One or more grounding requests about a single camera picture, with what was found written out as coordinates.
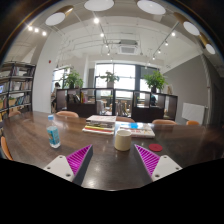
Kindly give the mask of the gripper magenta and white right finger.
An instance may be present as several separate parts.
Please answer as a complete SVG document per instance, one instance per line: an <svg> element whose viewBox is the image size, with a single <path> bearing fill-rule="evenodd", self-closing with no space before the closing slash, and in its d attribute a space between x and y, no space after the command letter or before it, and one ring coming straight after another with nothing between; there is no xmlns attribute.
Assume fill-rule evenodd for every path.
<svg viewBox="0 0 224 224"><path fill-rule="evenodd" d="M182 169L168 155L159 156L142 146L134 145L134 155L144 182L154 182Z"/></svg>

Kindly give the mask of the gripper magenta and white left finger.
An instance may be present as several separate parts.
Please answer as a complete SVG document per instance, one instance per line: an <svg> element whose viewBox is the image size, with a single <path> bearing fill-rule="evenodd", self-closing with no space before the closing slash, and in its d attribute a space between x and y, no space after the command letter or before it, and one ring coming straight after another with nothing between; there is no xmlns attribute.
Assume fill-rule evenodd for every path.
<svg viewBox="0 0 224 224"><path fill-rule="evenodd" d="M44 170L80 186L92 155L93 145L90 144L68 156L57 156L44 167Z"/></svg>

